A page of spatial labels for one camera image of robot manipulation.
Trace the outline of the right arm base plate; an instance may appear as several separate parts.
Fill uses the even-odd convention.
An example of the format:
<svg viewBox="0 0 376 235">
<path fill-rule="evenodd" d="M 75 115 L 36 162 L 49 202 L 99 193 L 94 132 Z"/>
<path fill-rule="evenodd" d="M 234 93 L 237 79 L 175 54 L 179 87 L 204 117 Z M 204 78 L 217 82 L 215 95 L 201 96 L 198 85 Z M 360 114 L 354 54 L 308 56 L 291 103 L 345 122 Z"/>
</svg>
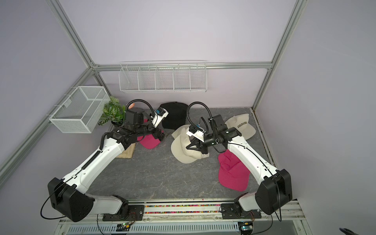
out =
<svg viewBox="0 0 376 235">
<path fill-rule="evenodd" d="M 245 211 L 239 204 L 223 203 L 219 207 L 223 219 L 260 219 L 261 213 L 258 210 Z"/>
</svg>

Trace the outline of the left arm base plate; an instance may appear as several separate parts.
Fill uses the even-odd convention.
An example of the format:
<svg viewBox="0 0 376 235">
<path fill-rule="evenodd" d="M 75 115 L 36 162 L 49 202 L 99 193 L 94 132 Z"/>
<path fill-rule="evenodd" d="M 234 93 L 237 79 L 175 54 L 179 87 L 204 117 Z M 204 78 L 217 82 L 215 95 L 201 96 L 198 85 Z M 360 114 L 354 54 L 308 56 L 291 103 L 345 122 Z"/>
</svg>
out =
<svg viewBox="0 0 376 235">
<path fill-rule="evenodd" d="M 116 214 L 104 214 L 102 221 L 141 221 L 144 210 L 144 205 L 126 205 Z"/>
</svg>

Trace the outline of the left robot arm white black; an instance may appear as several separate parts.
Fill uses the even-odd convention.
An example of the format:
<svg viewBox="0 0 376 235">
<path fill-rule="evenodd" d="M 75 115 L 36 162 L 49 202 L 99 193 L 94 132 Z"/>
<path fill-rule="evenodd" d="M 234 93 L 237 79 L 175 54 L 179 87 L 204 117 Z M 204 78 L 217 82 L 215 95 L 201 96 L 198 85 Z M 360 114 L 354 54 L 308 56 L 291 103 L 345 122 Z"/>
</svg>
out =
<svg viewBox="0 0 376 235">
<path fill-rule="evenodd" d="M 138 141 L 139 137 L 152 135 L 163 140 L 164 133 L 159 124 L 168 116 L 165 108 L 154 110 L 144 121 L 146 113 L 142 109 L 124 111 L 125 120 L 119 127 L 102 135 L 100 145 L 81 165 L 68 173 L 62 179 L 53 178 L 48 183 L 49 197 L 47 201 L 52 208 L 59 211 L 63 217 L 78 222 L 93 214 L 102 214 L 115 220 L 125 220 L 129 217 L 129 202 L 118 195 L 97 196 L 87 191 L 102 171 L 121 153 Z"/>
</svg>

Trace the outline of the green circuit board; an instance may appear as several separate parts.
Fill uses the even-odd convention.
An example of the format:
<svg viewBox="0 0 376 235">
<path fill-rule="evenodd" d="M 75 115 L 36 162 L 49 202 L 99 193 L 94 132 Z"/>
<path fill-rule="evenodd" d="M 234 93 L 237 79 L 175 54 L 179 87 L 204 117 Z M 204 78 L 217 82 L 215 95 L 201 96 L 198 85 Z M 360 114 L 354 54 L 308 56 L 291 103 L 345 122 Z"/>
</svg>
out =
<svg viewBox="0 0 376 235">
<path fill-rule="evenodd" d="M 238 227 L 241 234 L 252 234 L 254 230 L 252 222 L 238 222 Z"/>
<path fill-rule="evenodd" d="M 117 232 L 128 232 L 129 229 L 130 229 L 129 224 L 122 223 L 122 224 L 117 225 L 116 231 Z"/>
</svg>

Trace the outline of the pink cap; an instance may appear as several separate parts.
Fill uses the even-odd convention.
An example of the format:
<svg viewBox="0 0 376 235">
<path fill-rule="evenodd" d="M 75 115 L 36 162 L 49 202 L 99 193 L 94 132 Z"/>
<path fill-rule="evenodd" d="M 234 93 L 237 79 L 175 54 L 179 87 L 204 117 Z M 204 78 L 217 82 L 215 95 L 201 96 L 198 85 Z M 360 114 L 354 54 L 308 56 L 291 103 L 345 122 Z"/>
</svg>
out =
<svg viewBox="0 0 376 235">
<path fill-rule="evenodd" d="M 161 143 L 159 139 L 155 139 L 151 134 L 138 137 L 137 142 L 146 149 L 153 149 Z"/>
<path fill-rule="evenodd" d="M 218 161 L 220 164 L 219 183 L 231 190 L 245 191 L 248 186 L 250 171 L 244 163 L 228 149 L 219 154 Z"/>
</svg>

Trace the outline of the black cap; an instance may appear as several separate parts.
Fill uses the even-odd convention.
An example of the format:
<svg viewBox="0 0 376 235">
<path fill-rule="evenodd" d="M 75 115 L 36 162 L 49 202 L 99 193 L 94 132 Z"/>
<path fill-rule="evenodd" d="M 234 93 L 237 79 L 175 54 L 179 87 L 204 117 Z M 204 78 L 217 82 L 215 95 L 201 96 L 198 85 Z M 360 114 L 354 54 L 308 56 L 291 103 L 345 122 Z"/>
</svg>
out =
<svg viewBox="0 0 376 235">
<path fill-rule="evenodd" d="M 176 130 L 186 124 L 188 105 L 180 102 L 168 102 L 160 105 L 168 111 L 168 116 L 162 121 L 164 129 Z"/>
</svg>

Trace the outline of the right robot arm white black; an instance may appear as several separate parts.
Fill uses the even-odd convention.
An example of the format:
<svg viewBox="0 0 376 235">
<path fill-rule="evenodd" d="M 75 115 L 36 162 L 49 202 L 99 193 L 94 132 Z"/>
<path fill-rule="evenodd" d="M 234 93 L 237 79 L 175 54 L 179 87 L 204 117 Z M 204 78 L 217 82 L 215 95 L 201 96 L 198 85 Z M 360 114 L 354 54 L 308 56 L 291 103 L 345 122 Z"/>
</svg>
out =
<svg viewBox="0 0 376 235">
<path fill-rule="evenodd" d="M 194 105 L 203 106 L 209 115 L 208 122 L 212 130 L 201 128 L 190 118 L 190 109 Z M 281 210 L 281 207 L 292 200 L 291 176 L 285 169 L 278 170 L 263 159 L 234 127 L 227 127 L 221 115 L 213 116 L 208 106 L 195 101 L 187 107 L 187 119 L 190 123 L 187 134 L 193 137 L 187 150 L 194 150 L 202 154 L 208 153 L 209 147 L 223 145 L 247 167 L 258 183 L 258 190 L 254 194 L 245 194 L 239 197 L 240 207 L 246 211 L 247 206 L 254 204 L 265 214 L 272 215 Z"/>
</svg>

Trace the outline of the green circuit board right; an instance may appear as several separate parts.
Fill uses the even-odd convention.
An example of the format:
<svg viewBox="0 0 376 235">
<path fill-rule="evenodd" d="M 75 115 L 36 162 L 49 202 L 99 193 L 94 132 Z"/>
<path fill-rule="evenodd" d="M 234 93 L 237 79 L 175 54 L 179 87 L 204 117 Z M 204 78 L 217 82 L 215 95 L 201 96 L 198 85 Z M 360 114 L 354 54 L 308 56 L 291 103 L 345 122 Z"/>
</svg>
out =
<svg viewBox="0 0 376 235">
<path fill-rule="evenodd" d="M 238 222 L 238 227 L 241 234 L 252 234 L 254 230 L 252 222 Z"/>
</svg>

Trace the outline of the cream cap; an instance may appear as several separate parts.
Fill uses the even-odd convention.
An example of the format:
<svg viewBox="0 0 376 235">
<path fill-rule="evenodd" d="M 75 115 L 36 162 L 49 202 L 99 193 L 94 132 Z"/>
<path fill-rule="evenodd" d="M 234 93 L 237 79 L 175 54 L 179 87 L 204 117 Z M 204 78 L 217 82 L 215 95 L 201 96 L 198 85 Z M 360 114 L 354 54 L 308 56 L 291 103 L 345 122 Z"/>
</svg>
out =
<svg viewBox="0 0 376 235">
<path fill-rule="evenodd" d="M 172 136 L 174 139 L 176 139 L 176 138 L 181 134 L 181 131 L 182 131 L 183 129 L 187 129 L 187 128 L 189 128 L 189 127 L 190 127 L 190 124 L 182 125 L 182 126 L 180 126 L 179 128 L 177 128 L 177 129 L 171 134 L 171 136 Z"/>
<path fill-rule="evenodd" d="M 249 123 L 250 115 L 241 114 L 229 118 L 225 124 L 228 128 L 236 128 L 248 140 L 256 134 L 255 128 Z"/>
<path fill-rule="evenodd" d="M 202 154 L 199 151 L 187 150 L 186 147 L 191 143 L 189 136 L 187 135 L 187 129 L 183 129 L 181 134 L 174 139 L 171 144 L 171 152 L 173 156 L 184 164 L 190 164 L 197 160 L 204 159 L 210 156 L 210 154 Z"/>
</svg>

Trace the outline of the green artificial plant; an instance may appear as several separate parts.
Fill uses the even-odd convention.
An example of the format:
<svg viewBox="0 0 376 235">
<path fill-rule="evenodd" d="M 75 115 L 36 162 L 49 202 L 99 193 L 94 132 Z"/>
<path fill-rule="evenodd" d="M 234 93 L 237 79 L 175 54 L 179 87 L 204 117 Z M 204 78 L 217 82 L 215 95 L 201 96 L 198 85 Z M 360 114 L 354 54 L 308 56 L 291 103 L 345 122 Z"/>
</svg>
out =
<svg viewBox="0 0 376 235">
<path fill-rule="evenodd" d="M 110 100 L 103 107 L 103 113 L 99 119 L 98 125 L 105 125 L 111 122 L 115 126 L 121 126 L 125 120 L 125 106 L 119 102 L 119 99 L 110 96 Z"/>
</svg>

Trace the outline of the green circuit board left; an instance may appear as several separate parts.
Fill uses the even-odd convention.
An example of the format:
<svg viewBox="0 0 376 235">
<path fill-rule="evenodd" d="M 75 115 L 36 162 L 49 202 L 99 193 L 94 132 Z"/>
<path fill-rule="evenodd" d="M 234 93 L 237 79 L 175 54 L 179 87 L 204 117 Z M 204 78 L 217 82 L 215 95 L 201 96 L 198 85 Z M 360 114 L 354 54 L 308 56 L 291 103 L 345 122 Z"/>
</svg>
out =
<svg viewBox="0 0 376 235">
<path fill-rule="evenodd" d="M 129 224 L 122 223 L 122 224 L 117 225 L 116 231 L 117 232 L 128 232 L 129 229 L 130 229 Z"/>
</svg>

